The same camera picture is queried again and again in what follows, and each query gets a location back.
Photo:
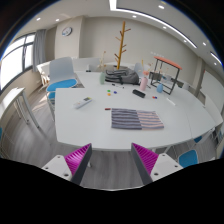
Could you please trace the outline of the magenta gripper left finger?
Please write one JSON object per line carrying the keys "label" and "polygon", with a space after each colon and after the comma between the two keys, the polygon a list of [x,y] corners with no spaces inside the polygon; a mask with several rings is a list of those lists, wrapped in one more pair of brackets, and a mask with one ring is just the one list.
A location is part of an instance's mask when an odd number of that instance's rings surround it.
{"label": "magenta gripper left finger", "polygon": [[65,156],[65,161],[72,173],[71,181],[79,185],[92,155],[92,144],[89,143]]}

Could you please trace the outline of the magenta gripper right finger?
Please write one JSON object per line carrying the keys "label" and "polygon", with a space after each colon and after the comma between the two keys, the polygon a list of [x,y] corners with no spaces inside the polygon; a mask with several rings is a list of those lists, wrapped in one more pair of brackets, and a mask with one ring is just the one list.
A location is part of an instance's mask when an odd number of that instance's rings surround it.
{"label": "magenta gripper right finger", "polygon": [[152,183],[151,172],[156,164],[158,155],[136,143],[131,144],[131,155],[139,171],[144,185]]}

